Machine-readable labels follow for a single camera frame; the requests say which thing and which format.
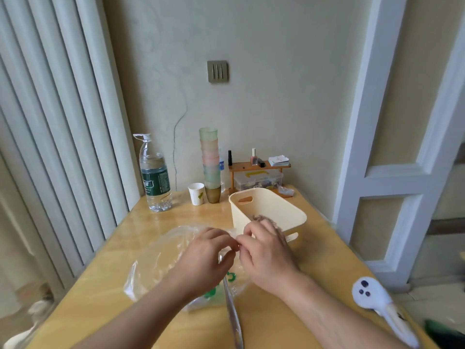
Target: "cream plastic basket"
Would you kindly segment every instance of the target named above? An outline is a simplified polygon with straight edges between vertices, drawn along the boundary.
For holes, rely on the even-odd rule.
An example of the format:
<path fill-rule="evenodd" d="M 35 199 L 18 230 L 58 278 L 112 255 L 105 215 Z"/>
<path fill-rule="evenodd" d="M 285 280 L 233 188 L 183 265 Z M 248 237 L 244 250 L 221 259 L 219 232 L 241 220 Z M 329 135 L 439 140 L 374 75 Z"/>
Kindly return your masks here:
<path fill-rule="evenodd" d="M 232 223 L 241 234 L 250 222 L 249 216 L 264 215 L 271 218 L 283 231 L 298 227 L 307 215 L 276 193 L 261 187 L 239 191 L 229 196 Z"/>

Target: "clear plastic bag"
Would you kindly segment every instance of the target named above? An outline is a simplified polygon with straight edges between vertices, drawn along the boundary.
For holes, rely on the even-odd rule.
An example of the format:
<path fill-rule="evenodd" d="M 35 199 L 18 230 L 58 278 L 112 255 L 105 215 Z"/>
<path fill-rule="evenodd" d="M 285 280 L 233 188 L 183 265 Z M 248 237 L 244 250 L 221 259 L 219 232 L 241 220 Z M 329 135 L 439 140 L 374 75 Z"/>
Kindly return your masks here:
<path fill-rule="evenodd" d="M 183 225 L 171 229 L 150 245 L 148 245 L 132 264 L 131 271 L 124 285 L 125 294 L 132 300 L 137 301 L 150 289 L 157 285 L 168 271 L 174 267 L 183 251 L 197 234 L 205 227 Z M 232 237 L 236 237 L 235 229 L 227 230 Z M 234 264 L 227 274 L 229 289 L 233 297 L 239 295 L 250 283 L 236 254 Z M 184 307 L 184 310 L 192 311 L 207 306 L 221 306 L 225 304 L 224 288 L 218 284 L 214 289 L 198 297 Z"/>

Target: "small wooden rack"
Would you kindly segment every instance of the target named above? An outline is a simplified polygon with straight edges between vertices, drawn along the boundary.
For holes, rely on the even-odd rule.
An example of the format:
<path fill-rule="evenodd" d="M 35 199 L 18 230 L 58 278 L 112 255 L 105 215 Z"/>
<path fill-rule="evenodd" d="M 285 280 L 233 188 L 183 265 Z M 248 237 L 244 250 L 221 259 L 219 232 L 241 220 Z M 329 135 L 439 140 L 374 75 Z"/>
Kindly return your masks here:
<path fill-rule="evenodd" d="M 278 169 L 279 172 L 283 172 L 283 169 L 290 168 L 291 164 L 286 165 L 284 167 L 272 167 L 269 161 L 264 161 L 265 166 L 260 167 L 260 165 L 252 165 L 250 164 L 249 161 L 246 161 L 244 163 L 233 163 L 229 167 L 229 174 L 231 175 L 231 188 L 229 189 L 229 194 L 232 194 L 234 192 L 237 192 L 237 190 L 234 188 L 234 173 L 239 173 L 241 171 L 254 171 L 254 170 L 271 170 L 271 169 Z M 278 189 L 275 188 L 273 190 L 274 193 L 278 194 L 279 196 L 283 198 L 289 198 L 290 196 L 286 196 L 284 194 L 281 194 L 278 192 Z"/>

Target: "light switch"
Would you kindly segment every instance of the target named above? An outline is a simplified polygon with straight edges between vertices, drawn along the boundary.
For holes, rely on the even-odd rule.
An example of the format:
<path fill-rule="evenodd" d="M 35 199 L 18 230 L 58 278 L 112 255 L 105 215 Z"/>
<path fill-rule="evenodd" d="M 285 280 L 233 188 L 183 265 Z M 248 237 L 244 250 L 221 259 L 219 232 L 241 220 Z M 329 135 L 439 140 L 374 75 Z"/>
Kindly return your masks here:
<path fill-rule="evenodd" d="M 229 82 L 227 61 L 207 61 L 208 81 L 210 83 Z"/>

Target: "hand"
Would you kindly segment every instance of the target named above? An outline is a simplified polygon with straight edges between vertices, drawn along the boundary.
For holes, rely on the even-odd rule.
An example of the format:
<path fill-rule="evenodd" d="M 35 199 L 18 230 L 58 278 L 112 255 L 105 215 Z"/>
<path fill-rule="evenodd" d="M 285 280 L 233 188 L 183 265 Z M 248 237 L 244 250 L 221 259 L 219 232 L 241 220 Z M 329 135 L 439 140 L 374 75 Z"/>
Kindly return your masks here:
<path fill-rule="evenodd" d="M 265 220 L 247 224 L 236 240 L 240 261 L 252 281 L 282 299 L 290 279 L 300 273 L 284 234 Z"/>
<path fill-rule="evenodd" d="M 218 263 L 218 254 L 225 247 L 231 250 Z M 185 291 L 187 301 L 202 296 L 216 287 L 233 266 L 239 244 L 226 231 L 207 228 L 191 241 L 175 266 L 166 275 L 167 281 Z"/>

